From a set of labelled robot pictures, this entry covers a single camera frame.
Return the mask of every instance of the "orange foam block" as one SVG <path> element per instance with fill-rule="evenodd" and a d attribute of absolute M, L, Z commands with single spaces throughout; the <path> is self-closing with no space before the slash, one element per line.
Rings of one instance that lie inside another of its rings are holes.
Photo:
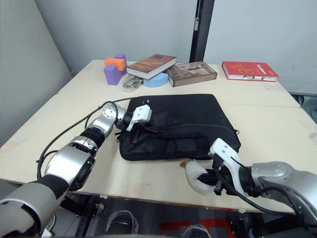
<path fill-rule="evenodd" d="M 105 59 L 105 66 L 107 65 L 115 65 L 118 70 L 124 71 L 125 69 L 125 62 L 124 59 L 115 59 L 115 58 L 107 58 Z"/>

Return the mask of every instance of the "blue foam block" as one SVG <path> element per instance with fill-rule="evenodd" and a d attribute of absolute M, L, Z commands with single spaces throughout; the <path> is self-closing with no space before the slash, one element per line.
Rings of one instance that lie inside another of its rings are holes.
<path fill-rule="evenodd" d="M 160 87 L 168 82 L 168 74 L 160 73 L 153 78 L 144 79 L 143 82 L 144 86 L 148 88 Z"/>

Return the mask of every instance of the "purple foam block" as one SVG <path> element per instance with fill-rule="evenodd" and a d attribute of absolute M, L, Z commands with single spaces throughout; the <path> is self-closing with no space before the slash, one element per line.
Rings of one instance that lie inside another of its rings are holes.
<path fill-rule="evenodd" d="M 115 65 L 107 65 L 104 68 L 104 72 L 109 85 L 117 85 L 125 74 L 124 71 L 118 70 Z"/>
<path fill-rule="evenodd" d="M 125 62 L 125 67 L 127 67 L 127 60 L 125 58 L 125 54 L 116 54 L 114 56 L 115 59 L 124 59 L 124 62 Z"/>

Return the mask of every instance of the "wooden table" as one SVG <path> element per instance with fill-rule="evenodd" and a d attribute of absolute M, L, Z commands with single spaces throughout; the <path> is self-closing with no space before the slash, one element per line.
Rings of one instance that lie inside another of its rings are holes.
<path fill-rule="evenodd" d="M 93 60 L 37 111 L 0 149 L 0 179 L 26 183 L 36 179 L 35 161 L 45 146 L 104 101 L 142 95 L 210 93 L 218 99 L 234 128 L 240 131 L 239 152 L 246 166 L 256 162 L 285 161 L 298 170 L 317 174 L 317 126 L 278 83 L 226 80 L 220 65 L 214 81 L 181 87 L 168 83 L 159 88 L 141 86 L 127 93 L 109 86 L 102 60 Z M 128 101 L 119 103 L 127 107 Z M 51 149 L 59 149 L 79 135 L 80 124 L 62 136 Z M 200 194 L 188 184 L 179 166 L 189 159 L 130 162 L 121 158 L 114 132 L 103 144 L 85 186 L 78 192 L 138 200 L 256 211 L 236 196 Z M 208 161 L 201 162 L 206 168 Z M 264 198 L 253 199 L 276 211 L 286 205 Z"/>

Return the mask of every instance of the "red book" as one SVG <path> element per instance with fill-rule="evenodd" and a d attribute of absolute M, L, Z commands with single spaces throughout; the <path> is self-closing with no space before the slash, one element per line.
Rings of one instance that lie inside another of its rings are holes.
<path fill-rule="evenodd" d="M 222 69 L 227 79 L 232 80 L 275 82 L 278 78 L 277 73 L 267 63 L 224 61 Z"/>

